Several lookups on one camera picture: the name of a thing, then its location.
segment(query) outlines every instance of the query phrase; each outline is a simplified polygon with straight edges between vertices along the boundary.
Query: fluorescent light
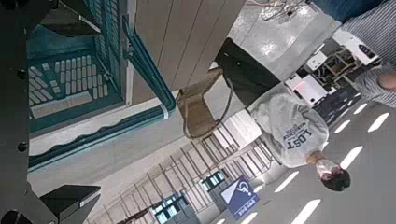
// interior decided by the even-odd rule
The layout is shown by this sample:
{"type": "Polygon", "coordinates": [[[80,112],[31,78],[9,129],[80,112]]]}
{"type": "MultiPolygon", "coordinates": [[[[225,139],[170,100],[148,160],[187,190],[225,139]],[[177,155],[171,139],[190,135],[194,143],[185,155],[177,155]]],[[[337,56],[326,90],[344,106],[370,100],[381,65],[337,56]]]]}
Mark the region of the fluorescent light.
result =
{"type": "Polygon", "coordinates": [[[355,110],[355,113],[353,113],[353,114],[354,115],[359,114],[366,106],[367,106],[367,104],[362,104],[361,106],[359,106],[359,108],[357,110],[355,110]]]}
{"type": "Polygon", "coordinates": [[[379,116],[374,123],[372,124],[372,126],[369,128],[369,133],[376,131],[377,129],[379,129],[379,127],[381,127],[381,125],[384,123],[384,121],[388,118],[389,113],[385,113],[381,116],[379,116]]]}
{"type": "Polygon", "coordinates": [[[254,189],[254,192],[257,193],[262,189],[262,185],[258,186],[257,188],[254,189]]]}
{"type": "Polygon", "coordinates": [[[312,213],[317,209],[320,204],[321,199],[312,200],[309,202],[300,214],[291,222],[291,224],[304,224],[308,218],[312,215],[312,213]]]}
{"type": "Polygon", "coordinates": [[[299,171],[296,171],[293,174],[289,175],[289,177],[285,181],[283,181],[283,183],[280,184],[279,187],[277,187],[275,193],[279,193],[280,191],[282,191],[299,173],[299,171]]]}
{"type": "Polygon", "coordinates": [[[362,149],[363,149],[363,147],[355,147],[352,150],[350,150],[350,152],[346,155],[344,160],[341,162],[341,164],[340,164],[341,168],[346,170],[349,167],[350,163],[352,163],[355,160],[355,158],[359,155],[359,153],[361,153],[362,149]]]}
{"type": "Polygon", "coordinates": [[[245,218],[245,220],[243,222],[241,222],[241,224],[248,224],[251,222],[251,220],[253,220],[253,218],[255,218],[257,216],[257,213],[252,213],[250,215],[248,215],[247,218],[245,218]]]}
{"type": "Polygon", "coordinates": [[[350,119],[344,121],[344,123],[342,123],[342,124],[340,125],[340,127],[338,127],[337,130],[335,130],[334,133],[340,133],[341,131],[343,131],[343,130],[345,129],[345,127],[349,124],[349,122],[350,122],[350,119]]]}
{"type": "Polygon", "coordinates": [[[342,114],[340,115],[340,118],[343,117],[348,111],[349,111],[349,109],[347,109],[346,111],[344,111],[344,113],[342,113],[342,114]]]}
{"type": "Polygon", "coordinates": [[[222,220],[218,221],[217,224],[223,224],[224,222],[225,222],[225,219],[222,219],[222,220]]]}

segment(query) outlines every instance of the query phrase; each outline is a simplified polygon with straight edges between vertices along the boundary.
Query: black hair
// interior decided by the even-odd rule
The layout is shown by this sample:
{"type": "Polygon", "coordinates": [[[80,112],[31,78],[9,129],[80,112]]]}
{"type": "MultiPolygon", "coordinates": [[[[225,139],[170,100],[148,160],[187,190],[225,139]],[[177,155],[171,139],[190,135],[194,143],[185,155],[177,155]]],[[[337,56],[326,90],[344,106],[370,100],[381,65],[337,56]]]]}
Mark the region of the black hair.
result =
{"type": "Polygon", "coordinates": [[[344,191],[350,187],[350,175],[349,172],[344,170],[343,173],[333,175],[330,180],[321,180],[323,185],[334,191],[344,191]]]}

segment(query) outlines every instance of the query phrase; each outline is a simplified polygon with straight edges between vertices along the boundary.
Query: sign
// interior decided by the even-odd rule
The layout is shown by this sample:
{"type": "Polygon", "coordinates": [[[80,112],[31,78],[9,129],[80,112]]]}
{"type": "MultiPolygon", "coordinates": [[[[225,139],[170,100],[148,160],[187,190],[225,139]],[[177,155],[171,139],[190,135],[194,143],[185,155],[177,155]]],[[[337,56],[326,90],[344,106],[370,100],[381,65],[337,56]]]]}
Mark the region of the sign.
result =
{"type": "Polygon", "coordinates": [[[236,220],[239,220],[260,200],[243,175],[220,195],[236,220]]]}

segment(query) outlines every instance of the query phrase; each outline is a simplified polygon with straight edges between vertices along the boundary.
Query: sweatshirt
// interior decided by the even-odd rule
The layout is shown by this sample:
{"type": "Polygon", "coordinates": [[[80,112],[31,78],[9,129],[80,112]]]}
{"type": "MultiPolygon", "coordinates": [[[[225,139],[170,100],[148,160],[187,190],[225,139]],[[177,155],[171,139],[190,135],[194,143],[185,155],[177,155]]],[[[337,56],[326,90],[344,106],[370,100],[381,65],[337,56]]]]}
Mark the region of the sweatshirt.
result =
{"type": "Polygon", "coordinates": [[[261,96],[249,110],[270,150],[289,168],[306,165],[306,157],[322,151],[329,138],[318,112],[283,84],[261,96]]]}

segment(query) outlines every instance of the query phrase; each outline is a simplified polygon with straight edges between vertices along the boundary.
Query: face mask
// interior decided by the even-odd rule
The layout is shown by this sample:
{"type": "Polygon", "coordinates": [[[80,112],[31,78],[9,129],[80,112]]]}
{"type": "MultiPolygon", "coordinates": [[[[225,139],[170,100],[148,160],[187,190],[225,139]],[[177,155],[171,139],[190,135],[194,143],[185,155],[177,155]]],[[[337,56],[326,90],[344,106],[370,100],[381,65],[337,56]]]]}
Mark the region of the face mask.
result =
{"type": "Polygon", "coordinates": [[[333,168],[337,168],[338,165],[329,160],[320,160],[317,163],[317,172],[322,178],[325,174],[331,174],[333,168]]]}

